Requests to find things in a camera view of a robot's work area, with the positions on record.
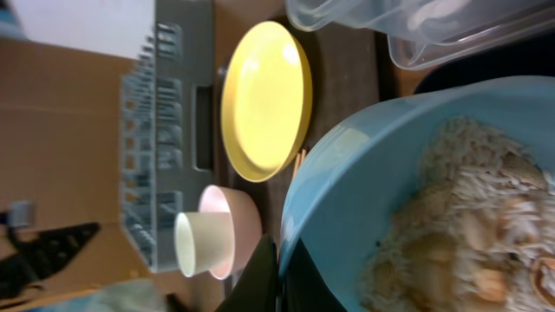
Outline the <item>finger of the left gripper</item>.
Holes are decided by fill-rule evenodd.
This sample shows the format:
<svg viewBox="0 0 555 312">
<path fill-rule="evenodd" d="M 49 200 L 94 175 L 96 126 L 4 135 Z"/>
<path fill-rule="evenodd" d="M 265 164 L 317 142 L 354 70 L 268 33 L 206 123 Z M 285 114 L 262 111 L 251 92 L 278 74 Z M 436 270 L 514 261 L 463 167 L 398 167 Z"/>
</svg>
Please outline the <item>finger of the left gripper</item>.
<svg viewBox="0 0 555 312">
<path fill-rule="evenodd" d="M 42 292 L 43 282 L 64 270 L 101 229 L 85 223 L 40 231 L 29 241 L 8 225 L 6 237 L 15 252 L 1 259 L 1 297 L 18 299 L 29 290 Z"/>
</svg>

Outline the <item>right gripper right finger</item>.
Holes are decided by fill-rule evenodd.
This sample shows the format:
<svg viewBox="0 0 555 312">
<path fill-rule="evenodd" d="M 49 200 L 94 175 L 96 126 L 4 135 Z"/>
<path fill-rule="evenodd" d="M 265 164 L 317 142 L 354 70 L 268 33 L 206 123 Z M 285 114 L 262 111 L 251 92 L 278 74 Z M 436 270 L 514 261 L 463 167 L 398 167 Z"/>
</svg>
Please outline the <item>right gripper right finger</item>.
<svg viewBox="0 0 555 312">
<path fill-rule="evenodd" d="M 299 239 L 284 278 L 287 312 L 346 312 L 322 279 L 310 253 Z"/>
</svg>

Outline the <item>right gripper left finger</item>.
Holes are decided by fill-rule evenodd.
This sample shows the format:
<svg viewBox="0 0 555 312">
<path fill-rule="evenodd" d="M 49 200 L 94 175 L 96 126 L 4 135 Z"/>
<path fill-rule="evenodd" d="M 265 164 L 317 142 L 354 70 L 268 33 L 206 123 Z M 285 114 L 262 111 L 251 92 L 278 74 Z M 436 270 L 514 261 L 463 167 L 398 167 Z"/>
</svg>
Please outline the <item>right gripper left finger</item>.
<svg viewBox="0 0 555 312">
<path fill-rule="evenodd" d="M 263 235 L 231 294 L 216 312 L 275 312 L 278 292 L 277 248 Z"/>
</svg>

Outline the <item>light blue bowl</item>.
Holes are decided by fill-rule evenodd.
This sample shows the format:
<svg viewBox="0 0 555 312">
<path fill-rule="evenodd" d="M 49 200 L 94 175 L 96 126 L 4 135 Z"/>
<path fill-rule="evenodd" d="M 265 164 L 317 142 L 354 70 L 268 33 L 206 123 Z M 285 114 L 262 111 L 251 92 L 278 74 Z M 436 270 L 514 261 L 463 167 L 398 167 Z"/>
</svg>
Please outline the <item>light blue bowl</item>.
<svg viewBox="0 0 555 312">
<path fill-rule="evenodd" d="M 283 208 L 278 279 L 301 239 L 346 311 L 361 308 L 356 282 L 396 207 L 420 182 L 419 160 L 434 130 L 454 116 L 498 128 L 554 167 L 554 80 L 511 76 L 364 108 L 311 149 Z"/>
</svg>

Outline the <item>rice and nut shells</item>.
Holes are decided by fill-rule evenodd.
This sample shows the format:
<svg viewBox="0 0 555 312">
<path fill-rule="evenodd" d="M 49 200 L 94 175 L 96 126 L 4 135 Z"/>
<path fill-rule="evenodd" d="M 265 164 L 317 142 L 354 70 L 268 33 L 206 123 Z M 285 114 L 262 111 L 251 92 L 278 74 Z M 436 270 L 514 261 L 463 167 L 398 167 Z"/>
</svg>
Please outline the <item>rice and nut shells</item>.
<svg viewBox="0 0 555 312">
<path fill-rule="evenodd" d="M 457 117 L 421 156 L 421 189 L 362 269 L 368 311 L 551 311 L 554 177 L 499 129 Z"/>
</svg>

